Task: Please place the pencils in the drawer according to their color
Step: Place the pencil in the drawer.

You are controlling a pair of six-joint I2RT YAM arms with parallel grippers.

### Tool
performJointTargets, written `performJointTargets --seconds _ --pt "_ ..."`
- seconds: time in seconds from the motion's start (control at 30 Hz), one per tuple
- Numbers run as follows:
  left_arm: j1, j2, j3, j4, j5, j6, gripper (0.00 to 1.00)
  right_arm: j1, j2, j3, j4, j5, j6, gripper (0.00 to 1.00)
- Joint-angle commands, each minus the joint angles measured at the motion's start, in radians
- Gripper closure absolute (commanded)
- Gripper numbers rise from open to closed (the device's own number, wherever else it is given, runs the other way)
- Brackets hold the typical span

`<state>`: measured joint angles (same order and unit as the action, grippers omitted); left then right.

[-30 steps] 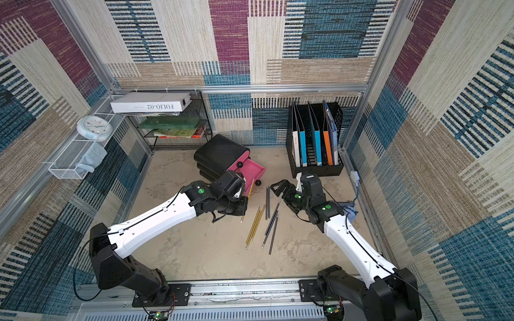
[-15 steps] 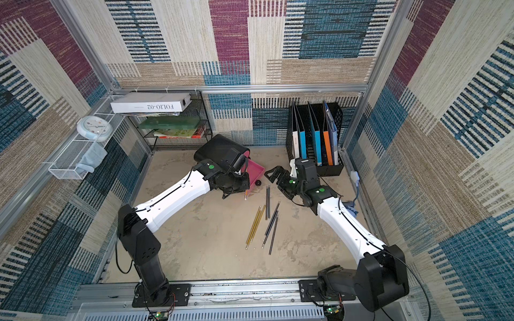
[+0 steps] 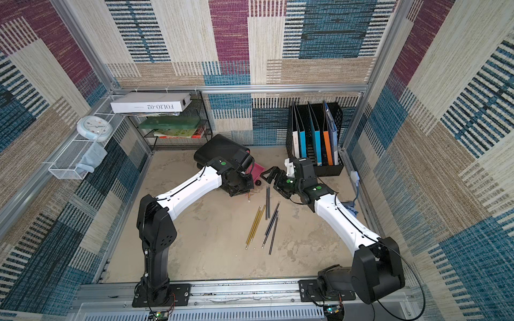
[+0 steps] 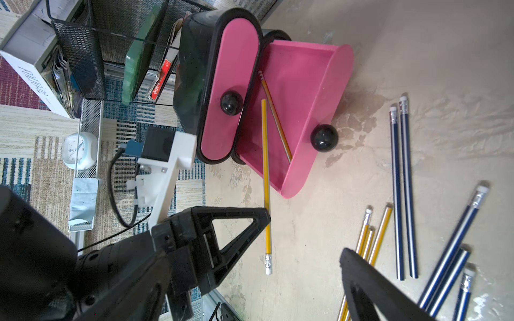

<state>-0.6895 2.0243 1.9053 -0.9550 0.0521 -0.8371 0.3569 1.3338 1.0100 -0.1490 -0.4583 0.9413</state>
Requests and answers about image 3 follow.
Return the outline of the black pink drawer unit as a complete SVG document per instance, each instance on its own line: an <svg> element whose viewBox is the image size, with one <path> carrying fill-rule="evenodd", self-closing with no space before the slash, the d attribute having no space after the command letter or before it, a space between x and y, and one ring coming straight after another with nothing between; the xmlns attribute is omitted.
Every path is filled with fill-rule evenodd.
<svg viewBox="0 0 514 321"><path fill-rule="evenodd" d="M236 161L242 160L247 154L250 154L248 147L218 134L195 152L194 161L197 162L197 167L200 169L212 159L222 157L236 168Z"/></svg>

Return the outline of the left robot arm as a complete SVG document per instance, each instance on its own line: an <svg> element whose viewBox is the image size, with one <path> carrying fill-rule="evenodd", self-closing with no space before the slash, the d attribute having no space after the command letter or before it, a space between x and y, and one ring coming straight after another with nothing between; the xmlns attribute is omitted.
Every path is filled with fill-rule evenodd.
<svg viewBox="0 0 514 321"><path fill-rule="evenodd" d="M254 188L253 167L254 159L246 151L241 160L217 156L172 190L140 200L136 226L142 242L144 273L135 286L132 307L151 309L175 304L168 273L169 248L177 239L174 221L215 189L221 188L231 196L249 192Z"/></svg>

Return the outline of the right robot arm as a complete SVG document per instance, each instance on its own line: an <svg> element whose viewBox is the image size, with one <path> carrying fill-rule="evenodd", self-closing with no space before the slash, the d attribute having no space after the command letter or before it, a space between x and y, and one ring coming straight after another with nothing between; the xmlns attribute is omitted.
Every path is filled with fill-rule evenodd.
<svg viewBox="0 0 514 321"><path fill-rule="evenodd" d="M356 294L371 304L405 286L400 250L392 238L381 238L365 227L340 202L336 192L318 179L310 159L287 159L286 169L272 167L261 173L285 199L298 195L301 204L325 220L353 256L349 270L335 265L318 272L322 298Z"/></svg>

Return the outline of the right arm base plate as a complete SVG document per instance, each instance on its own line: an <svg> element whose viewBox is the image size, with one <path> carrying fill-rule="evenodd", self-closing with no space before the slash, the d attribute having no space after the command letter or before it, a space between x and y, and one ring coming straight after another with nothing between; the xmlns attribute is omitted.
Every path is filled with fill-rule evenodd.
<svg viewBox="0 0 514 321"><path fill-rule="evenodd" d="M321 279L303 279L298 281L302 302L353 301L356 293L349 282L326 282Z"/></svg>

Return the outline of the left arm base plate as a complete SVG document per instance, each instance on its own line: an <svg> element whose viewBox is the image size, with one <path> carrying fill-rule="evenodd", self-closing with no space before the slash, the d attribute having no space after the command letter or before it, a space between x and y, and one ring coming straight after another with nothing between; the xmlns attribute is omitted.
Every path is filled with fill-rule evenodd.
<svg viewBox="0 0 514 321"><path fill-rule="evenodd" d="M190 299L191 284L168 284L159 289L139 282L135 287L133 308L154 308L187 306Z"/></svg>

